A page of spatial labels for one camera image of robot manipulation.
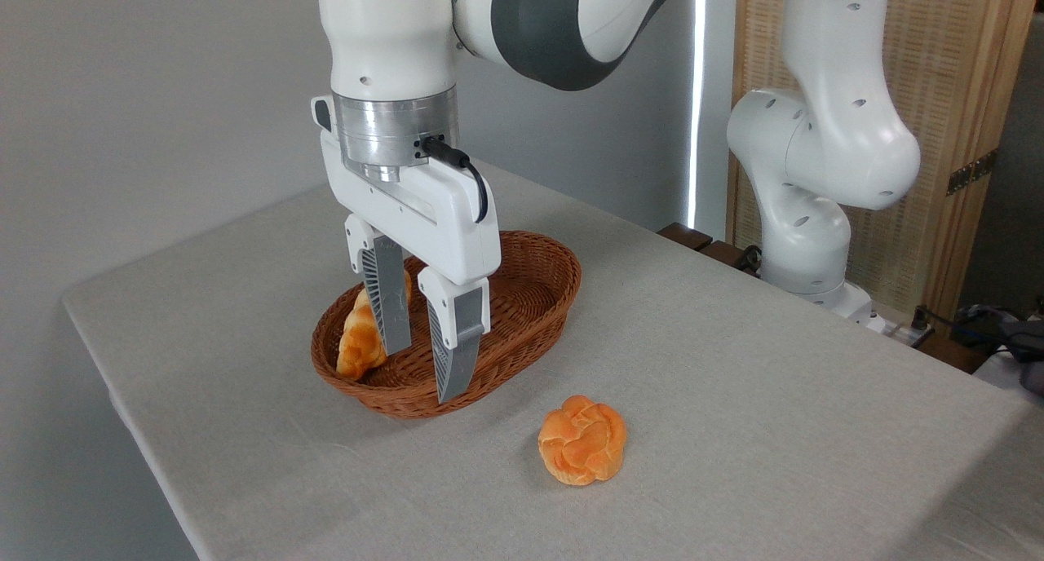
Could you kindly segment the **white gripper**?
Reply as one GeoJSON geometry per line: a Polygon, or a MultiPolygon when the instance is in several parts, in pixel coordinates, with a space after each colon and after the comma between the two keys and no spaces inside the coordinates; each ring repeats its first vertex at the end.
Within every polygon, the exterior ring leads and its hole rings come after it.
{"type": "Polygon", "coordinates": [[[446,404],[467,390],[480,340],[491,330],[485,277],[501,264],[493,196],[487,196],[487,215],[477,223],[480,198],[472,174],[438,160],[400,168],[396,182],[370,179],[361,165],[343,162],[332,106],[328,95],[311,101],[321,126],[325,173],[335,198],[351,213],[345,233],[352,271],[363,278],[382,344],[392,356],[413,344],[408,319],[412,289],[402,248],[430,265],[420,271],[418,286],[427,298],[438,402],[446,404]]]}

